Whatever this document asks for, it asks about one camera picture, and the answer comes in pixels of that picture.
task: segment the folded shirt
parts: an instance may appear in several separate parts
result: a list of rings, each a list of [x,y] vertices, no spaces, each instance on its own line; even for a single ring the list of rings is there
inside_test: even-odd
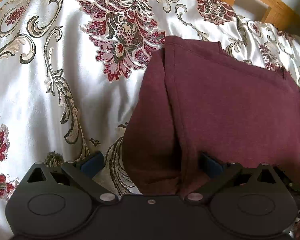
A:
[[[219,43],[166,37],[125,131],[122,160],[143,194],[192,192],[220,162],[279,165],[300,183],[300,88],[290,74],[239,62]]]

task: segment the fabric fold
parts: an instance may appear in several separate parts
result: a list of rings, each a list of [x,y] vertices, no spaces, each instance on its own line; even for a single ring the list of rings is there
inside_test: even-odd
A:
[[[286,70],[168,36],[148,64],[122,150],[143,194],[184,196],[206,183],[202,152],[244,167],[280,165],[300,183],[300,89]]]

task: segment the maroon garment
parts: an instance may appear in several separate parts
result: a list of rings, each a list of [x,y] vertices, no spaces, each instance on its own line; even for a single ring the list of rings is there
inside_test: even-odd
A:
[[[279,164],[300,182],[300,88],[287,71],[239,62],[218,43],[166,37],[148,64],[122,150],[143,194],[186,195],[203,185],[201,152],[244,167]]]

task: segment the black object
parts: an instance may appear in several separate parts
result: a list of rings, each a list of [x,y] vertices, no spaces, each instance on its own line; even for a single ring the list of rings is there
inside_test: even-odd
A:
[[[298,213],[287,190],[291,182],[265,163],[256,169],[223,165],[223,172],[184,200],[177,195],[119,200],[89,179],[84,165],[33,164],[6,206],[13,240],[291,239]]]

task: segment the bedspread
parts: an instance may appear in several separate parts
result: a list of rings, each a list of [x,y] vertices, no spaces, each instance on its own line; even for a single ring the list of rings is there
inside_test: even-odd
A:
[[[0,239],[12,236],[6,202],[36,161],[59,166],[100,150],[106,166],[94,180],[118,195],[139,193],[124,171],[121,143],[147,63],[168,35],[220,41],[237,60],[269,71],[285,67],[300,87],[300,37],[236,15],[217,0],[2,6]]]

